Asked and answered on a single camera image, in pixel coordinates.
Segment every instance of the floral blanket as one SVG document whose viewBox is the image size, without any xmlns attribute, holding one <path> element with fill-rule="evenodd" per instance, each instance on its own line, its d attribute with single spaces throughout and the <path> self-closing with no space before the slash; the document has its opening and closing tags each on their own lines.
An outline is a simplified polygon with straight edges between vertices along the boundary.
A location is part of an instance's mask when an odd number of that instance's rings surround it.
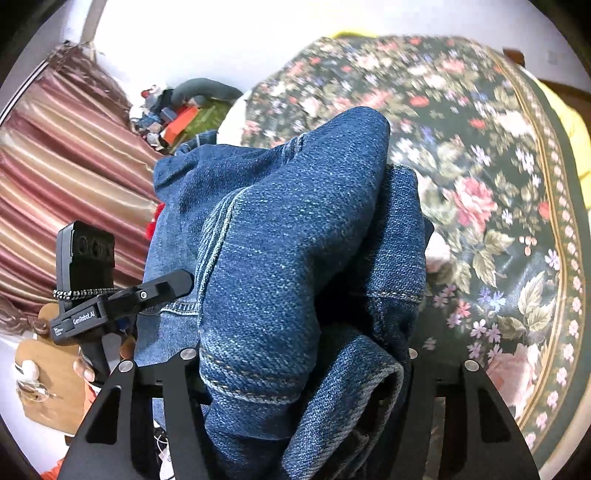
<svg viewBox="0 0 591 480">
<path fill-rule="evenodd" d="M 357 105 L 390 121 L 389 159 L 417 172 L 436 225 L 413 347 L 485 367 L 541 466 L 589 370 L 589 227 L 556 113 L 519 67 L 464 38 L 321 38 L 253 89 L 243 145 Z"/>
</svg>

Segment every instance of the denim jacket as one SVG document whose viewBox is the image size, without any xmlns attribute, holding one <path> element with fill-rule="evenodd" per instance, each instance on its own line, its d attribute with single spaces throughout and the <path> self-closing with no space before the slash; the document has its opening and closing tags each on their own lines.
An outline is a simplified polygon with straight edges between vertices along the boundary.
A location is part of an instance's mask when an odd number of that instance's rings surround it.
<svg viewBox="0 0 591 480">
<path fill-rule="evenodd" d="M 389 136 L 358 107 L 271 150 L 201 145 L 155 167 L 144 280 L 183 268 L 195 286 L 139 316 L 135 359 L 199 346 L 228 478 L 363 478 L 404 398 L 431 231 Z"/>
</svg>

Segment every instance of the clutter pile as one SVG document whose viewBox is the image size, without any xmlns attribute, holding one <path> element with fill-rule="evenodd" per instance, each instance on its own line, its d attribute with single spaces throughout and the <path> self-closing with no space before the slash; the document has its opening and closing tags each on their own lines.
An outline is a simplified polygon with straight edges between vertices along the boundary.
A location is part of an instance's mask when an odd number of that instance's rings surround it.
<svg viewBox="0 0 591 480">
<path fill-rule="evenodd" d="M 210 79 L 191 79 L 175 88 L 154 85 L 130 114 L 132 129 L 156 151 L 172 154 L 198 133 L 221 125 L 242 92 Z"/>
</svg>

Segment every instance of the white wall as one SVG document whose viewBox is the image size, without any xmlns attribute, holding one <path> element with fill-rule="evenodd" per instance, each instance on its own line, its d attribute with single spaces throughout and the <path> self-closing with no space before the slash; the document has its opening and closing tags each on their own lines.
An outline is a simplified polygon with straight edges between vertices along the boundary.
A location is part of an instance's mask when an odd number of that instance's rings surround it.
<svg viewBox="0 0 591 480">
<path fill-rule="evenodd" d="M 518 48 L 534 75 L 591 92 L 566 40 L 527 0 L 109 0 L 95 44 L 133 100 L 153 83 L 199 76 L 247 90 L 342 29 L 454 34 Z"/>
</svg>

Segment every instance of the orange fabric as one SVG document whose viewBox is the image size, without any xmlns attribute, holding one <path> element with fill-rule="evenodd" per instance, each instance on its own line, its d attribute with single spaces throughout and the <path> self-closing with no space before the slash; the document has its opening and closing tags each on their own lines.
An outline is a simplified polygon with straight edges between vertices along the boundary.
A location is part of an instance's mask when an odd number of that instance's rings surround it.
<svg viewBox="0 0 591 480">
<path fill-rule="evenodd" d="M 57 480 L 57 475 L 60 473 L 62 463 L 64 463 L 64 459 L 58 460 L 57 465 L 54 468 L 41 474 L 41 478 L 43 478 L 43 480 Z"/>
<path fill-rule="evenodd" d="M 199 108 L 192 106 L 187 108 L 181 113 L 176 119 L 168 124 L 166 130 L 164 130 L 163 138 L 172 145 L 174 139 L 178 137 L 180 132 L 187 128 L 188 124 L 191 123 L 193 118 L 199 113 Z"/>
<path fill-rule="evenodd" d="M 94 403 L 94 401 L 96 400 L 96 393 L 94 390 L 92 390 L 92 388 L 90 387 L 89 384 L 85 385 L 85 398 L 84 398 L 84 415 L 86 415 L 88 413 L 88 411 L 90 410 L 90 407 L 92 406 L 92 404 Z M 43 472 L 41 474 L 41 478 L 43 480 L 57 480 L 57 476 L 60 473 L 60 469 L 61 469 L 61 464 L 64 463 L 64 459 L 58 460 L 57 464 L 55 465 L 54 468 L 52 468 L 51 470 L 47 471 L 47 472 Z"/>
</svg>

